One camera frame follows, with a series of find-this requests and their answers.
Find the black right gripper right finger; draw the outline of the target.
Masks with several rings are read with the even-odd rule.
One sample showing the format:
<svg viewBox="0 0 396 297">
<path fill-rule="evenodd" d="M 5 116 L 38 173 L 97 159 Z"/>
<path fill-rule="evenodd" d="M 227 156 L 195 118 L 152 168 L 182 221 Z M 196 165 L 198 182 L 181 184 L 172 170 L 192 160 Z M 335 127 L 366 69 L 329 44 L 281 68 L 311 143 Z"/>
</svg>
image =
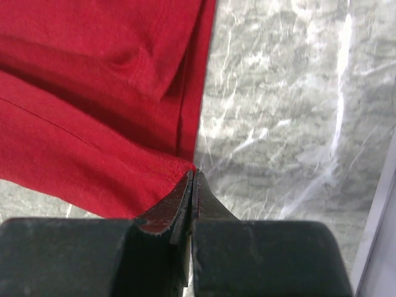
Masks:
<svg viewBox="0 0 396 297">
<path fill-rule="evenodd" d="M 201 171 L 192 184 L 196 296 L 352 296 L 337 241 L 315 221 L 240 220 L 211 192 Z"/>
</svg>

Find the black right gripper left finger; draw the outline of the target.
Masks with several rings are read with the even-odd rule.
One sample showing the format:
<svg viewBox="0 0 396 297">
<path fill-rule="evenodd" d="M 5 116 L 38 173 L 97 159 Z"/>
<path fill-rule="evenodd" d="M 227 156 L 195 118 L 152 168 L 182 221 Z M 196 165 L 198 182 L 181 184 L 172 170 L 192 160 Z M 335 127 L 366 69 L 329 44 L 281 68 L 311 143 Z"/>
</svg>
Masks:
<svg viewBox="0 0 396 297">
<path fill-rule="evenodd" d="M 181 296 L 193 173 L 134 219 L 11 218 L 2 296 Z"/>
</svg>

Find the red t shirt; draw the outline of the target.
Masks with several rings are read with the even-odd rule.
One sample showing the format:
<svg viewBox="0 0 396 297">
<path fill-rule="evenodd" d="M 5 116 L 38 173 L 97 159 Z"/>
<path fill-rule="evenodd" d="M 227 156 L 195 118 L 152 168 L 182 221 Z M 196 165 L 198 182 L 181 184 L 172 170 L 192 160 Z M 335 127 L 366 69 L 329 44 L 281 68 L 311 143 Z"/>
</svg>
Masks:
<svg viewBox="0 0 396 297">
<path fill-rule="evenodd" d="M 215 1 L 2 1 L 1 178 L 134 218 L 193 165 Z"/>
</svg>

